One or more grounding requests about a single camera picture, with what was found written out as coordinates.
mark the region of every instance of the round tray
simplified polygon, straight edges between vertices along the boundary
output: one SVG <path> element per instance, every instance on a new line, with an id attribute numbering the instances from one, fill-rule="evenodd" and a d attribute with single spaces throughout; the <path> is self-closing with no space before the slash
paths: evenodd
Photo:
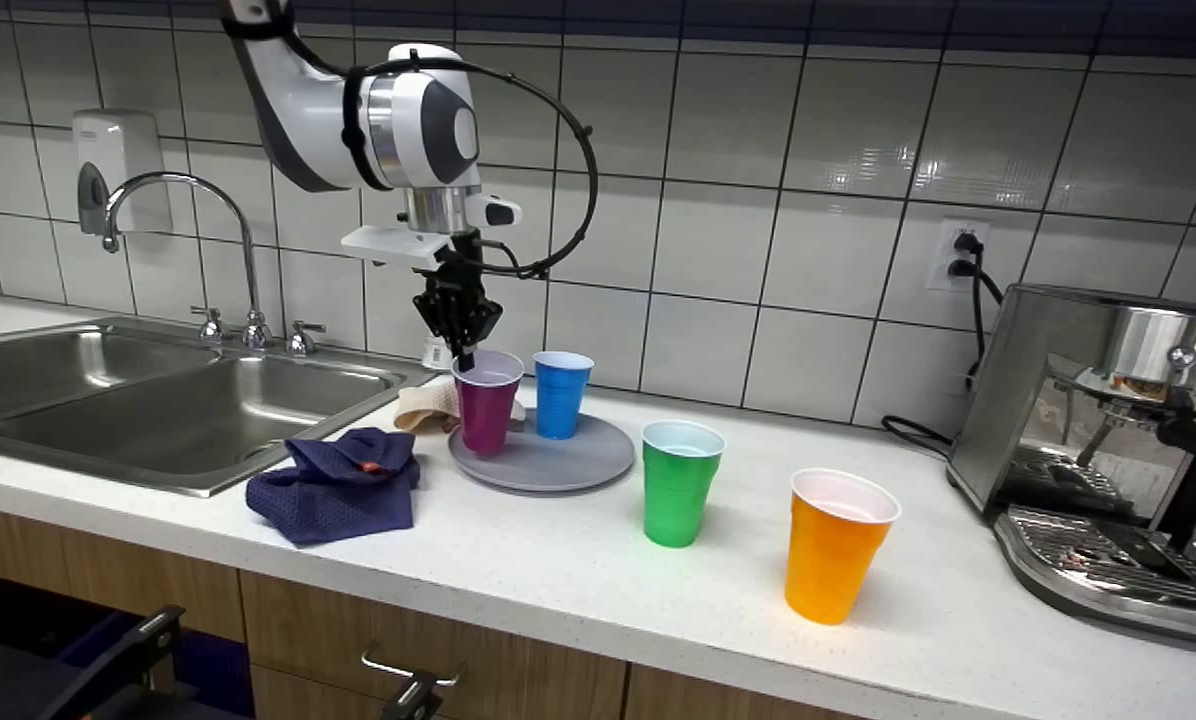
<path id="1" fill-rule="evenodd" d="M 471 455 L 463 437 L 448 437 L 448 452 L 463 474 L 531 495 L 567 495 L 612 485 L 635 462 L 635 442 L 629 430 L 602 417 L 580 417 L 572 441 L 550 441 L 531 430 L 531 420 L 513 425 L 507 446 L 492 459 Z"/>

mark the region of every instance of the orange cup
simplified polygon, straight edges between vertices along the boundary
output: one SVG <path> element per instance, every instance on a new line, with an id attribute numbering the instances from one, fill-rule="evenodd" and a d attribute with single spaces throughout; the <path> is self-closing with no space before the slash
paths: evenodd
<path id="1" fill-rule="evenodd" d="M 818 623 L 843 623 L 902 512 L 902 498 L 864 474 L 837 467 L 795 470 L 788 602 Z"/>

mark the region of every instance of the green cup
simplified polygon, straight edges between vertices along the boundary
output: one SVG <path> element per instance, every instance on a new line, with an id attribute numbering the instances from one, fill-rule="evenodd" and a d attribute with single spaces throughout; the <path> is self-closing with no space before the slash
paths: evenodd
<path id="1" fill-rule="evenodd" d="M 702 425 L 646 428 L 646 534 L 689 548 L 708 515 L 726 437 Z"/>

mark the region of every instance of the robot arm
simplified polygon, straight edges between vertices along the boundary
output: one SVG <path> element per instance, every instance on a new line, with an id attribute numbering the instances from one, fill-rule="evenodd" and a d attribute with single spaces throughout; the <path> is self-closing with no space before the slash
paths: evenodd
<path id="1" fill-rule="evenodd" d="M 475 171 L 475 110 L 467 76 L 412 68 L 368 76 L 323 65 L 298 32 L 290 0 L 223 0 L 258 118 L 274 165 L 307 192 L 402 186 L 409 228 L 343 240 L 368 260 L 402 260 L 424 272 L 416 306 L 462 368 L 500 320 L 479 282 L 479 222 L 513 222 L 513 205 L 492 205 Z M 437 44 L 396 44 L 388 61 L 455 61 Z"/>

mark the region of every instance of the wall outlet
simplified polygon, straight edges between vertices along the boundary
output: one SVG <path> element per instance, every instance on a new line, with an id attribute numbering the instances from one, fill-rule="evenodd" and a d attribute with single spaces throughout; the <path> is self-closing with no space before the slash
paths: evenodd
<path id="1" fill-rule="evenodd" d="M 968 260 L 968 250 L 956 250 L 956 240 L 964 230 L 972 230 L 979 244 L 989 244 L 992 222 L 946 218 L 936 228 L 936 240 L 929 244 L 923 291 L 936 291 L 936 296 L 964 296 L 964 291 L 972 291 L 968 277 L 954 277 L 950 272 L 956 260 Z"/>

